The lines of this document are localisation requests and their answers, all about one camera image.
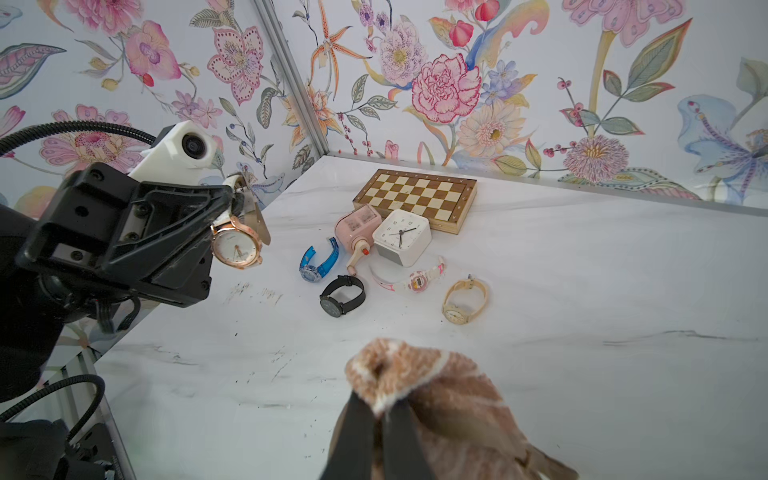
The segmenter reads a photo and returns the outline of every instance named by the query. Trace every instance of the black watch strap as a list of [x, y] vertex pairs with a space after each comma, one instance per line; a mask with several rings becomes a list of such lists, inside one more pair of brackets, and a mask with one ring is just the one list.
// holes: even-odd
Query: black watch strap
[[360, 294], [351, 299], [349, 302], [340, 304], [342, 314], [353, 311], [358, 306], [361, 306], [364, 301], [366, 301], [366, 288], [363, 286], [362, 281], [360, 281], [359, 278], [350, 275], [339, 275], [339, 278], [328, 284], [326, 289], [323, 290], [323, 295], [321, 296], [329, 296], [331, 293], [335, 292], [343, 286], [356, 286], [360, 289]]

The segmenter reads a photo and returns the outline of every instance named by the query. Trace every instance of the blue watch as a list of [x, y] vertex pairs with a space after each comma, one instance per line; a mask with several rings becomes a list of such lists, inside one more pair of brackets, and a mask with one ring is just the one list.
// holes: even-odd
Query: blue watch
[[301, 273], [301, 277], [307, 282], [317, 283], [322, 280], [333, 268], [333, 264], [336, 263], [336, 260], [338, 260], [339, 244], [336, 242], [336, 238], [330, 237], [328, 241], [331, 243], [331, 247], [333, 247], [333, 253], [331, 253], [331, 256], [320, 264], [320, 266], [310, 265], [310, 260], [315, 256], [315, 247], [310, 247], [306, 253], [304, 253], [304, 257], [302, 257], [301, 264], [299, 265], [299, 272]]

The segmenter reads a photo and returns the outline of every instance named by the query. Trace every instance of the black watch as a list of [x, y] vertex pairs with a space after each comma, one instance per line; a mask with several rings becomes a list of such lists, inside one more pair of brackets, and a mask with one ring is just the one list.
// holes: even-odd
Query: black watch
[[[330, 296], [331, 293], [335, 292], [339, 288], [352, 285], [358, 287], [361, 291], [358, 296], [351, 299], [349, 302], [341, 303], [340, 301]], [[323, 310], [326, 311], [327, 314], [338, 318], [345, 313], [351, 312], [358, 306], [361, 306], [365, 299], [366, 288], [362, 285], [360, 279], [349, 275], [339, 275], [339, 278], [331, 282], [326, 287], [326, 289], [323, 290], [323, 294], [320, 295], [320, 306], [323, 308]]]

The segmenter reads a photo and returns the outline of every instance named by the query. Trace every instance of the wristwatch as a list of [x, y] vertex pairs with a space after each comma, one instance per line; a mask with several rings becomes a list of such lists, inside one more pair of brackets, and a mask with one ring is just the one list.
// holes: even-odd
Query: wristwatch
[[[221, 263], [239, 269], [260, 265], [262, 246], [270, 240], [261, 211], [242, 175], [230, 176], [224, 184], [232, 187], [235, 195], [230, 208], [211, 225], [214, 256]], [[257, 231], [263, 233], [266, 240]]]
[[[462, 310], [456, 305], [448, 303], [448, 298], [456, 290], [471, 290], [476, 287], [482, 291], [483, 301], [482, 301], [482, 305], [474, 312], [471, 312], [471, 313], [466, 312], [465, 310]], [[472, 275], [470, 275], [467, 280], [459, 280], [458, 282], [456, 282], [450, 288], [450, 290], [448, 290], [448, 293], [445, 294], [445, 300], [443, 300], [442, 302], [442, 315], [451, 323], [455, 323], [456, 325], [464, 325], [465, 323], [469, 323], [475, 318], [477, 318], [477, 316], [480, 315], [480, 313], [485, 308], [485, 305], [487, 303], [488, 303], [488, 287], [486, 287], [483, 282], [481, 282], [480, 280], [477, 280]]]
[[304, 253], [304, 257], [301, 258], [301, 263], [299, 264], [299, 272], [301, 273], [301, 277], [307, 282], [317, 283], [322, 280], [323, 277], [327, 275], [328, 272], [333, 268], [336, 260], [339, 259], [339, 244], [336, 242], [336, 238], [330, 237], [328, 241], [331, 243], [331, 247], [333, 247], [333, 253], [331, 253], [330, 257], [328, 257], [328, 259], [321, 263], [319, 266], [310, 265], [310, 260], [315, 256], [316, 253], [315, 247], [310, 247], [307, 249], [307, 251]]
[[392, 292], [411, 290], [415, 293], [421, 293], [424, 290], [427, 290], [427, 286], [429, 285], [430, 281], [440, 278], [442, 274], [445, 273], [445, 259], [443, 257], [438, 257], [438, 261], [439, 263], [431, 269], [425, 272], [417, 270], [411, 273], [407, 280], [403, 280], [402, 282], [398, 283], [390, 283], [386, 280], [382, 280], [378, 275], [376, 275], [376, 272], [373, 271], [372, 266], [370, 269], [371, 275], [373, 275], [373, 279], [382, 288], [386, 288]]
[[[347, 303], [341, 303], [340, 301], [330, 296], [331, 293], [335, 292], [343, 286], [353, 285], [360, 289], [360, 294]], [[365, 299], [366, 288], [363, 286], [360, 279], [349, 275], [339, 275], [339, 278], [331, 282], [326, 287], [326, 289], [323, 290], [323, 293], [320, 295], [320, 306], [323, 308], [323, 310], [326, 311], [327, 314], [338, 318], [341, 315], [345, 315], [351, 312], [358, 306], [361, 306]]]

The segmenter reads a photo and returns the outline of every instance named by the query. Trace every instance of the blue watch strap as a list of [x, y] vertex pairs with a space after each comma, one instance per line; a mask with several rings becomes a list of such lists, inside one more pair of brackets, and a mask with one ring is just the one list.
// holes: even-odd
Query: blue watch strap
[[333, 247], [333, 253], [331, 253], [331, 256], [328, 257], [326, 261], [317, 267], [317, 273], [319, 273], [320, 276], [327, 275], [328, 272], [333, 268], [333, 265], [339, 259], [339, 244], [336, 242], [336, 238], [330, 237], [328, 241], [331, 243], [331, 247]]
[[305, 266], [310, 264], [310, 260], [312, 257], [315, 256], [315, 247], [310, 247], [306, 249], [306, 252], [304, 253], [304, 256], [301, 257], [301, 263], [299, 264], [299, 268], [302, 269]]

